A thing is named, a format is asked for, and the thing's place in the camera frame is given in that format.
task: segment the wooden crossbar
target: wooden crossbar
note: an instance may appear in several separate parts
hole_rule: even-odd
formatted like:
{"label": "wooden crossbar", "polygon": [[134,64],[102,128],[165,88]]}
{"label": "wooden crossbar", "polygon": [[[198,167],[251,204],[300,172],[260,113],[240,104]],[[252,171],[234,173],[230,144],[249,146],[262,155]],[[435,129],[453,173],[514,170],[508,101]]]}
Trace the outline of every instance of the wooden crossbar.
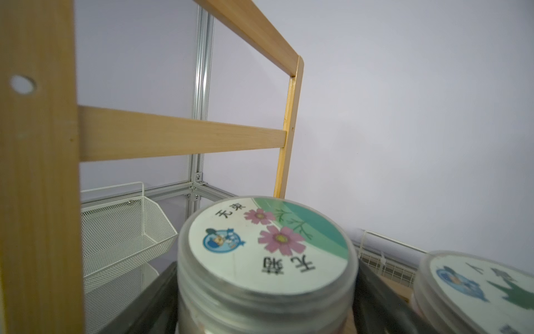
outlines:
{"label": "wooden crossbar", "polygon": [[78,107],[81,161],[284,147],[283,130]]}

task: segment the white mesh basket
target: white mesh basket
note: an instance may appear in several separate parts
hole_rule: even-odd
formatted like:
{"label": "white mesh basket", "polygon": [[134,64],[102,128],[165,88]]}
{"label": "white mesh basket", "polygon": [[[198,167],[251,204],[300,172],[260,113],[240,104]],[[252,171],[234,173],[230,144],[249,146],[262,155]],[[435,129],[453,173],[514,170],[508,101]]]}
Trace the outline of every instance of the white mesh basket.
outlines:
{"label": "white mesh basket", "polygon": [[82,209],[85,293],[164,254],[178,235],[161,207],[144,196],[142,182],[82,192],[132,184],[142,186],[141,196]]}
{"label": "white mesh basket", "polygon": [[121,314],[149,285],[158,272],[145,263],[85,294],[85,334],[98,333]]}

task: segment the white wire rack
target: white wire rack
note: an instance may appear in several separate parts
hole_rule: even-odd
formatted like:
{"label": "white wire rack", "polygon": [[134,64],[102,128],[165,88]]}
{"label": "white wire rack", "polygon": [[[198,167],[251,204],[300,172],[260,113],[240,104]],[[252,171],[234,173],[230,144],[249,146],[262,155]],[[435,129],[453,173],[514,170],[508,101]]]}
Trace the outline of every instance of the white wire rack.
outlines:
{"label": "white wire rack", "polygon": [[178,233],[161,207],[142,195],[82,209],[84,292],[139,267],[167,252]]}
{"label": "white wire rack", "polygon": [[98,333],[124,311],[152,283],[158,272],[142,264],[85,294],[85,333]]}
{"label": "white wire rack", "polygon": [[417,269],[402,264],[396,260],[386,258],[384,254],[378,254],[366,249],[364,247],[364,243],[367,234],[377,236],[418,252],[426,253],[426,251],[375,232],[364,231],[362,235],[362,240],[358,248],[358,257],[362,260],[362,262],[367,264],[377,275],[412,288]]}

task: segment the transparent jar lid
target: transparent jar lid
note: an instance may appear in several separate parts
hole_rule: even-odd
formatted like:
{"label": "transparent jar lid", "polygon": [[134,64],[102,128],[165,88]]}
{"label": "transparent jar lid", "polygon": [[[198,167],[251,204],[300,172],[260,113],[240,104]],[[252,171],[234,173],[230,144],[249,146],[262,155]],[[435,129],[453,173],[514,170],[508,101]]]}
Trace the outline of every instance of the transparent jar lid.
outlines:
{"label": "transparent jar lid", "polygon": [[534,277],[458,252],[431,252],[421,261],[414,296],[443,333],[534,333]]}
{"label": "transparent jar lid", "polygon": [[222,200],[179,234],[180,295],[215,333],[333,331],[352,305],[357,270],[343,230],[288,200]]}

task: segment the wooden post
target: wooden post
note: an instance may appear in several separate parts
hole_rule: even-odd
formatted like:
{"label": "wooden post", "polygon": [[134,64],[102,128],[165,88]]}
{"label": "wooden post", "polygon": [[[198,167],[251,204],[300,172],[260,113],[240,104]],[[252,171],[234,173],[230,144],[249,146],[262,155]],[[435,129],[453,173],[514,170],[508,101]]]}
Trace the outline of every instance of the wooden post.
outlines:
{"label": "wooden post", "polygon": [[[0,319],[7,334],[84,330],[73,19],[71,0],[0,1]],[[33,91],[16,92],[15,75]]]}
{"label": "wooden post", "polygon": [[289,79],[289,90],[287,92],[286,114],[284,116],[284,131],[287,133],[286,145],[280,149],[276,183],[274,185],[274,196],[278,198],[286,197],[287,175],[289,174],[289,161],[291,160],[291,150],[293,148],[303,74],[304,60],[299,56],[297,74]]}

